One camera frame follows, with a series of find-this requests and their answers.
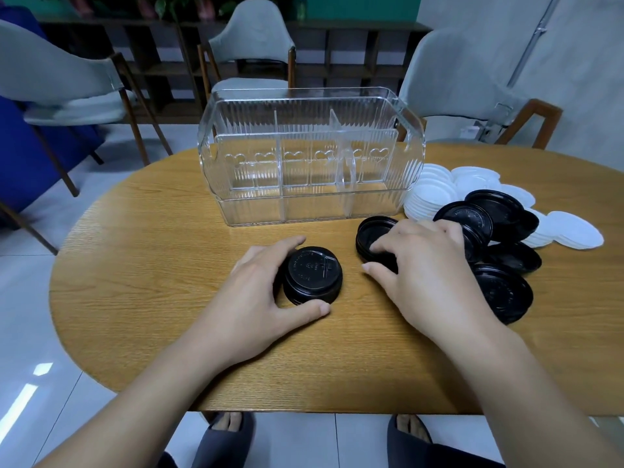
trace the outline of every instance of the chair backrest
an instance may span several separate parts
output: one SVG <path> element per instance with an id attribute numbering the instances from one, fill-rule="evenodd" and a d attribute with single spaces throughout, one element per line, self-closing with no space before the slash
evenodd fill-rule
<path id="1" fill-rule="evenodd" d="M 496 123 L 509 125 L 528 100 L 499 85 L 468 40 L 454 29 L 428 33 L 409 64 L 399 98 L 421 117 L 494 121 L 496 116 L 501 118 Z M 506 107 L 496 107 L 497 103 Z"/>
<path id="2" fill-rule="evenodd" d="M 294 46 L 280 10 L 269 0 L 245 0 L 236 7 L 210 48 L 217 62 L 267 59 L 287 63 Z"/>
<path id="3" fill-rule="evenodd" d="M 111 59 L 69 54 L 33 32 L 0 20 L 0 95 L 55 105 L 123 88 Z"/>

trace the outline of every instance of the foot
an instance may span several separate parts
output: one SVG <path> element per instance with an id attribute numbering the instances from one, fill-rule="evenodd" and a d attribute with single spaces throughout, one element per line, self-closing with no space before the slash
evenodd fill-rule
<path id="1" fill-rule="evenodd" d="M 242 422 L 242 412 L 224 412 L 223 416 L 210 426 L 210 430 L 238 432 Z"/>
<path id="2" fill-rule="evenodd" d="M 425 424 L 423 424 L 423 421 L 420 420 L 418 416 L 399 414 L 396 416 L 396 428 L 428 444 L 431 443 L 431 436 L 429 436 Z"/>

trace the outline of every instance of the person's left hand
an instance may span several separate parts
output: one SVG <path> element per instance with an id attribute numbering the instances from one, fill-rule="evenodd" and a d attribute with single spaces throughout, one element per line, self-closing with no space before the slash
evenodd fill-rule
<path id="1" fill-rule="evenodd" d="M 216 345 L 224 365 L 253 358 L 277 338 L 330 312 L 330 305 L 317 299 L 286 309 L 275 304 L 278 268 L 305 239 L 293 236 L 272 246 L 252 246 L 189 329 Z"/>

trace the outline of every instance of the oval table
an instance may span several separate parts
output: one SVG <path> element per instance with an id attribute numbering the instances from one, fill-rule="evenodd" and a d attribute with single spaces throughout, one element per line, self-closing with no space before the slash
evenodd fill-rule
<path id="1" fill-rule="evenodd" d="M 534 304 L 512 328 L 587 414 L 624 414 L 624 176 L 508 146 L 431 144 L 427 161 L 493 168 L 531 191 L 536 209 L 575 213 L 603 233 L 595 250 L 539 251 Z M 224 373 L 193 409 L 480 413 L 446 357 L 361 272 L 360 221 L 228 227 L 197 150 L 183 151 L 135 172 L 74 226 L 52 272 L 52 319 L 78 366 L 120 391 L 191 325 L 251 244 L 303 234 L 343 266 L 332 314 Z"/>

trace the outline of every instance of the forearm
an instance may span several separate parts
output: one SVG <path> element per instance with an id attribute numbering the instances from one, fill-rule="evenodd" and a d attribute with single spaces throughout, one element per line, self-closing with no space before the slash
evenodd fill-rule
<path id="1" fill-rule="evenodd" d="M 616 450 L 510 329 L 493 324 L 472 341 L 440 345 L 476 394 L 507 466 L 621 465 Z"/>
<path id="2" fill-rule="evenodd" d="M 153 468 L 178 423 L 225 366 L 199 365 L 194 343 L 182 337 L 97 416 L 47 456 L 39 468 Z"/>

